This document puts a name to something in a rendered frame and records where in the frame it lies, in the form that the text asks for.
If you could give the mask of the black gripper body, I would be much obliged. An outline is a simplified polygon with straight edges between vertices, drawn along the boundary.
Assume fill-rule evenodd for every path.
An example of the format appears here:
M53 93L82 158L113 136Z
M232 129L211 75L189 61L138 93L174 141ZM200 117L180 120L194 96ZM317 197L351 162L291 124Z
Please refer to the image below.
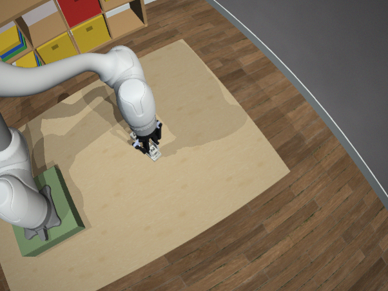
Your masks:
M136 137L136 140L139 139L139 142L145 142L147 139L151 138L151 137L155 134L156 129L157 129L157 128L155 128L155 130L154 130L151 134L149 134L149 135L147 135L147 136L137 136L137 135L136 135L136 136L137 136L137 137Z

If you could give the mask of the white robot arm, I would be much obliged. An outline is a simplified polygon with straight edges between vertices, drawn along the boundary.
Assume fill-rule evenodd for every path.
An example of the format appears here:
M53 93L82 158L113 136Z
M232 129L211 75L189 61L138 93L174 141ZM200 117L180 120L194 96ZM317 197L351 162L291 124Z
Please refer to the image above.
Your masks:
M33 68L0 61L0 97L27 97L47 91L83 72L92 71L114 89L123 119L137 136L151 134L156 126L156 105L136 54L127 46L108 53L82 53ZM0 112L0 218L24 227L26 239L61 225L51 188L38 190L32 176L26 138L8 127Z

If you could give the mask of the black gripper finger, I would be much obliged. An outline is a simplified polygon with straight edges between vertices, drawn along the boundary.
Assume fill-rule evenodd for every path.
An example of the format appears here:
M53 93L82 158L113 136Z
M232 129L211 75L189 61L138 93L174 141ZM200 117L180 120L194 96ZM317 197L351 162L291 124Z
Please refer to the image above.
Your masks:
M153 156L152 153L151 153L151 150L150 150L150 146L149 146L149 139L147 139L145 142L143 142L143 148L141 147L141 145L139 144L139 139L137 139L136 142L133 142L132 143L132 146L136 149L139 149L143 154L146 154L148 153L151 157Z
M158 140L161 139L161 127L162 127L162 123L157 120L156 133L151 137L152 144L158 149L158 151L160 150L159 146L158 146L159 145ZM155 135L156 135L156 137L155 137Z

